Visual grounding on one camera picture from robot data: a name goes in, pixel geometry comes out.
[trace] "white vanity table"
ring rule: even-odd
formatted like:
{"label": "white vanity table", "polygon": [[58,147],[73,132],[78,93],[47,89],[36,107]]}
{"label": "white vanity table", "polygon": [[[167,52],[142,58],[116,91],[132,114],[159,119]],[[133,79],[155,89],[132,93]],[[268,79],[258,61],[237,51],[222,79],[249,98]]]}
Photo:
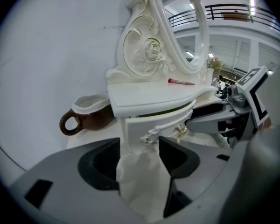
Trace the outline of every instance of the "white vanity table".
{"label": "white vanity table", "polygon": [[[162,1],[128,0],[127,7],[133,12],[119,40],[118,65],[106,73],[116,121],[102,130],[84,130],[69,137],[67,148],[120,137],[130,151],[143,151],[158,142],[159,136],[185,139],[184,121],[190,118],[192,109],[221,102],[213,95],[215,88],[204,83],[209,31],[200,0],[191,1],[200,25],[200,42],[189,63],[171,30]],[[169,78],[195,85],[170,84]]]}

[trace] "drawer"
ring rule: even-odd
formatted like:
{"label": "drawer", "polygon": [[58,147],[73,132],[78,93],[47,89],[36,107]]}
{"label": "drawer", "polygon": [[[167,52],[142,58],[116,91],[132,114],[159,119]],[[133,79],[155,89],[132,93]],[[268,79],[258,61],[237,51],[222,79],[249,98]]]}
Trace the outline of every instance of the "drawer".
{"label": "drawer", "polygon": [[173,138],[183,136],[187,131],[184,122],[191,117],[195,102],[196,100],[177,110],[162,114],[125,119],[125,141],[130,152],[152,148],[158,143],[159,136]]}

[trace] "carved rose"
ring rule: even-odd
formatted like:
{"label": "carved rose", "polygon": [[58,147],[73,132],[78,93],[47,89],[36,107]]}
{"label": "carved rose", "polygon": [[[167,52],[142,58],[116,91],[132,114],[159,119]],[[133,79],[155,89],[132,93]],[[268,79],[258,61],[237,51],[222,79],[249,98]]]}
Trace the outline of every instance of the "carved rose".
{"label": "carved rose", "polygon": [[162,52],[163,42],[156,38],[148,38],[144,41],[144,49],[137,50],[134,61],[138,63],[137,70],[149,72],[154,66],[158,65],[165,75],[169,71],[175,70],[172,60]]}
{"label": "carved rose", "polygon": [[145,56],[147,60],[153,62],[159,59],[161,57],[162,45],[163,43],[159,44],[157,41],[147,39],[144,42]]}

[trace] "white tabletop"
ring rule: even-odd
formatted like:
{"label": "white tabletop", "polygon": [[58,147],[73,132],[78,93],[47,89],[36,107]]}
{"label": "white tabletop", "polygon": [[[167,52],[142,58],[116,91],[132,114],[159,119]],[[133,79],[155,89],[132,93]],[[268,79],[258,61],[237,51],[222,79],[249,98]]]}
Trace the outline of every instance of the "white tabletop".
{"label": "white tabletop", "polygon": [[108,85],[108,93],[115,117],[129,117],[177,108],[199,95],[214,91],[210,85],[143,82]]}
{"label": "white tabletop", "polygon": [[219,97],[212,97],[211,100],[205,99],[203,97],[197,97],[196,99],[196,103],[193,107],[193,109],[196,109],[198,107],[202,107],[202,106],[206,106],[206,105],[211,105],[211,104],[218,104],[218,103],[222,103],[222,99],[220,99]]}

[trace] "brown pitcher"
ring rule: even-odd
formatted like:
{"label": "brown pitcher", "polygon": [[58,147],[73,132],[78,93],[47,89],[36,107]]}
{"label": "brown pitcher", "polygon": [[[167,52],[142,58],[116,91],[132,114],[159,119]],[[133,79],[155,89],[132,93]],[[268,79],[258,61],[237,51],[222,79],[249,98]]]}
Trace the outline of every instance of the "brown pitcher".
{"label": "brown pitcher", "polygon": [[[68,130],[65,123],[71,117],[75,118],[78,125],[76,128]],[[109,96],[106,93],[100,93],[78,98],[71,109],[62,116],[59,126],[65,135],[74,135],[83,129],[98,130],[104,128],[113,119]]]}

